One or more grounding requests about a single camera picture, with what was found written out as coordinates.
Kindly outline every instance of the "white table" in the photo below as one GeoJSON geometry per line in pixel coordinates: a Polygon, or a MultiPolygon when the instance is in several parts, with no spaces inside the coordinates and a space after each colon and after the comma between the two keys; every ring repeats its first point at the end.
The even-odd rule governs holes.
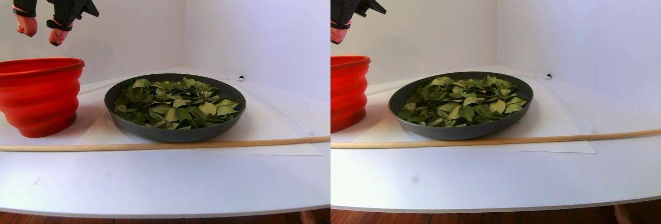
{"type": "MultiPolygon", "coordinates": [[[[179,68],[165,72],[200,70],[179,68]]],[[[83,90],[104,84],[85,85],[83,90]]],[[[259,94],[277,106],[274,111],[286,113],[290,120],[282,122],[302,123],[298,134],[304,130],[328,135],[329,118],[324,116],[324,106],[325,113],[329,113],[328,101],[307,99],[306,106],[293,106],[289,98],[305,97],[249,82],[242,86],[244,94],[248,90],[259,94]],[[319,114],[311,115],[309,108],[319,109],[319,114]]],[[[257,101],[248,104],[252,109],[258,105],[257,101]]],[[[267,110],[263,105],[259,110],[267,110]]],[[[278,214],[329,207],[329,145],[312,144],[321,153],[316,156],[217,154],[186,149],[0,152],[0,212],[180,218],[278,214]]]]}
{"type": "MultiPolygon", "coordinates": [[[[368,92],[398,84],[402,83],[374,85],[368,92]]],[[[557,79],[547,84],[598,133],[661,127],[658,109],[644,108],[652,106],[651,101],[604,96],[557,79]]],[[[366,130],[361,129],[334,133],[333,142],[346,142],[336,136],[356,137],[366,130]]],[[[332,149],[331,205],[400,213],[506,212],[612,205],[661,196],[661,137],[591,144],[597,153],[332,149]]]]}

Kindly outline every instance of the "black strap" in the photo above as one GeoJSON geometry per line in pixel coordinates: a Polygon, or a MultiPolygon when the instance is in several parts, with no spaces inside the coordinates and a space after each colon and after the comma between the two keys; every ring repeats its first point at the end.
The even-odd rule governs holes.
{"type": "Polygon", "coordinates": [[[48,19],[48,21],[45,22],[45,25],[48,26],[48,28],[56,28],[58,30],[63,30],[63,31],[71,31],[73,29],[73,26],[62,26],[57,24],[55,21],[52,19],[48,19]]]}
{"type": "Polygon", "coordinates": [[[332,28],[336,28],[338,30],[346,30],[351,27],[351,24],[334,24],[333,22],[330,22],[330,25],[332,28]]]}
{"type": "Polygon", "coordinates": [[[17,14],[18,16],[23,16],[23,17],[37,17],[37,14],[35,12],[27,12],[27,11],[19,11],[14,8],[14,13],[17,14]]]}

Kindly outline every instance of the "wooden floor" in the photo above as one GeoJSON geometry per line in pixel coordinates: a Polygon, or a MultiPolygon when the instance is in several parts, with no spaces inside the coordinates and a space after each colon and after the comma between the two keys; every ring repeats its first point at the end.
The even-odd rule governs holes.
{"type": "MultiPolygon", "coordinates": [[[[661,200],[626,205],[635,224],[660,224],[661,200]]],[[[388,214],[331,210],[332,224],[618,224],[613,206],[481,214],[388,214]]]]}
{"type": "MultiPolygon", "coordinates": [[[[317,223],[330,223],[331,210],[313,210],[317,223]]],[[[85,219],[0,212],[0,224],[298,224],[300,213],[204,219],[85,219]]]]}

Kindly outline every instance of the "green leaf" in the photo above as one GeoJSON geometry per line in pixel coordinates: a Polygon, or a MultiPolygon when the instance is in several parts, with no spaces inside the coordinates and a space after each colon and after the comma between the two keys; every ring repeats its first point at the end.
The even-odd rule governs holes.
{"type": "Polygon", "coordinates": [[[218,109],[217,109],[217,112],[215,114],[217,116],[224,116],[224,115],[228,115],[228,114],[231,114],[231,113],[238,113],[238,111],[234,110],[233,108],[229,108],[229,106],[220,106],[220,107],[217,107],[217,108],[218,109]]]}
{"type": "Polygon", "coordinates": [[[165,96],[165,90],[160,89],[160,88],[156,88],[156,95],[163,95],[163,96],[165,96]]]}
{"type": "Polygon", "coordinates": [[[461,92],[463,92],[463,87],[455,86],[455,87],[452,88],[452,92],[453,93],[458,93],[461,96],[461,92]]]}
{"type": "Polygon", "coordinates": [[[501,93],[503,96],[507,96],[507,95],[509,95],[510,92],[512,92],[511,89],[501,89],[501,90],[500,90],[500,93],[501,93]]]}
{"type": "Polygon", "coordinates": [[[415,106],[416,106],[415,102],[404,104],[402,110],[415,110],[415,106]]]}
{"type": "Polygon", "coordinates": [[[169,109],[170,106],[168,104],[159,104],[158,106],[151,108],[149,110],[153,111],[154,113],[165,114],[169,109]]]}
{"type": "Polygon", "coordinates": [[[168,100],[170,100],[165,95],[154,95],[154,99],[156,99],[158,101],[168,101],[168,100]]]}
{"type": "Polygon", "coordinates": [[[444,85],[448,85],[449,83],[452,83],[452,82],[453,82],[453,80],[450,77],[437,77],[437,78],[434,78],[434,80],[432,80],[431,85],[444,86],[444,85]]]}
{"type": "Polygon", "coordinates": [[[523,108],[521,108],[521,106],[519,106],[518,104],[509,104],[507,108],[505,108],[505,111],[503,113],[505,114],[516,113],[519,110],[523,110],[523,108]]]}
{"type": "Polygon", "coordinates": [[[498,78],[492,77],[491,75],[486,76],[486,86],[498,85],[498,78]]]}
{"type": "Polygon", "coordinates": [[[151,116],[151,118],[154,118],[154,120],[156,120],[156,121],[165,121],[165,116],[163,116],[159,113],[154,113],[154,111],[150,110],[149,115],[151,116]]]}
{"type": "Polygon", "coordinates": [[[175,99],[174,102],[172,102],[172,106],[175,108],[179,108],[181,106],[187,106],[189,104],[191,104],[191,101],[184,99],[175,99]]]}
{"type": "Polygon", "coordinates": [[[165,120],[167,122],[176,122],[177,121],[177,109],[175,108],[170,108],[167,110],[167,113],[165,113],[165,120]]]}
{"type": "Polygon", "coordinates": [[[458,115],[460,118],[465,118],[468,122],[472,122],[475,115],[475,107],[460,106],[458,115]]]}
{"type": "Polygon", "coordinates": [[[495,111],[496,113],[503,113],[503,111],[505,111],[505,107],[507,107],[507,104],[505,104],[505,102],[500,99],[489,104],[489,110],[495,111]]]}
{"type": "Polygon", "coordinates": [[[431,122],[427,123],[427,126],[434,126],[434,127],[436,127],[436,126],[442,127],[443,125],[444,125],[443,118],[436,118],[436,119],[432,120],[431,122]]]}
{"type": "Polygon", "coordinates": [[[519,98],[519,97],[513,97],[513,98],[509,99],[506,103],[507,103],[507,105],[516,104],[518,106],[523,106],[524,104],[526,104],[526,102],[527,101],[525,99],[522,99],[522,98],[519,98]]]}
{"type": "Polygon", "coordinates": [[[482,101],[484,101],[483,98],[467,97],[463,100],[463,106],[469,106],[470,104],[480,104],[482,101]]]}
{"type": "Polygon", "coordinates": [[[199,107],[202,113],[205,113],[205,115],[215,115],[218,111],[218,107],[210,102],[204,102],[199,107]]]}
{"type": "Polygon", "coordinates": [[[413,110],[400,110],[397,112],[397,117],[406,120],[411,116],[415,115],[415,113],[416,112],[413,110]]]}
{"type": "Polygon", "coordinates": [[[191,116],[191,113],[186,108],[177,108],[175,110],[175,117],[177,117],[178,121],[193,120],[193,116],[191,116]]]}
{"type": "Polygon", "coordinates": [[[184,84],[184,89],[189,89],[189,88],[191,88],[191,87],[197,85],[197,84],[195,83],[195,79],[193,79],[193,78],[186,78],[186,77],[184,77],[184,82],[183,82],[183,84],[184,84]]]}
{"type": "Polygon", "coordinates": [[[461,105],[458,105],[458,106],[456,106],[455,108],[453,108],[453,109],[450,111],[449,115],[448,115],[448,119],[449,119],[449,120],[455,120],[456,118],[459,118],[459,110],[460,110],[460,108],[461,108],[461,105]]]}
{"type": "Polygon", "coordinates": [[[149,82],[149,80],[146,80],[144,78],[140,78],[139,80],[136,80],[133,83],[133,88],[146,87],[147,85],[151,85],[151,82],[149,82]]]}
{"type": "Polygon", "coordinates": [[[204,99],[198,99],[198,100],[196,100],[196,101],[193,101],[193,102],[191,103],[191,105],[201,104],[201,103],[203,103],[203,102],[204,102],[204,99]]]}
{"type": "Polygon", "coordinates": [[[458,102],[446,102],[442,106],[437,107],[437,109],[443,110],[443,111],[446,111],[447,113],[449,113],[450,111],[452,111],[452,109],[454,109],[455,107],[460,106],[460,105],[461,104],[458,103],[458,102]]]}
{"type": "Polygon", "coordinates": [[[121,104],[121,105],[115,106],[115,111],[117,111],[118,113],[126,113],[127,109],[126,109],[125,105],[121,104]]]}

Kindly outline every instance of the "white paper sheet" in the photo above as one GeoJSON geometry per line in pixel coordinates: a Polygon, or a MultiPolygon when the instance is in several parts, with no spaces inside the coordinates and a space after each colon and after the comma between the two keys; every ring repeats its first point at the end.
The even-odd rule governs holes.
{"type": "MultiPolygon", "coordinates": [[[[88,94],[78,96],[81,108],[101,109],[96,120],[89,129],[76,142],[77,145],[99,145],[99,144],[133,144],[154,143],[134,134],[124,132],[117,128],[108,111],[104,107],[103,97],[110,87],[95,90],[88,94]]],[[[227,132],[212,138],[209,141],[236,141],[236,140],[259,140],[259,139],[286,139],[300,137],[295,131],[287,127],[258,101],[244,94],[248,102],[246,112],[234,127],[227,132]]],[[[185,149],[191,153],[217,153],[234,155],[290,155],[290,156],[321,156],[322,154],[314,146],[296,144],[287,146],[262,146],[250,148],[209,148],[209,149],[185,149]]]]}
{"type": "MultiPolygon", "coordinates": [[[[526,115],[512,127],[488,138],[541,137],[557,135],[580,135],[581,132],[565,115],[548,90],[536,79],[522,78],[533,88],[535,97],[526,115]]],[[[370,96],[370,115],[376,115],[380,122],[359,136],[354,142],[394,142],[430,141],[427,137],[405,131],[387,109],[395,90],[370,96]]],[[[489,149],[499,151],[533,151],[558,153],[597,153],[587,141],[512,144],[498,146],[464,146],[444,149],[489,149]]]]}

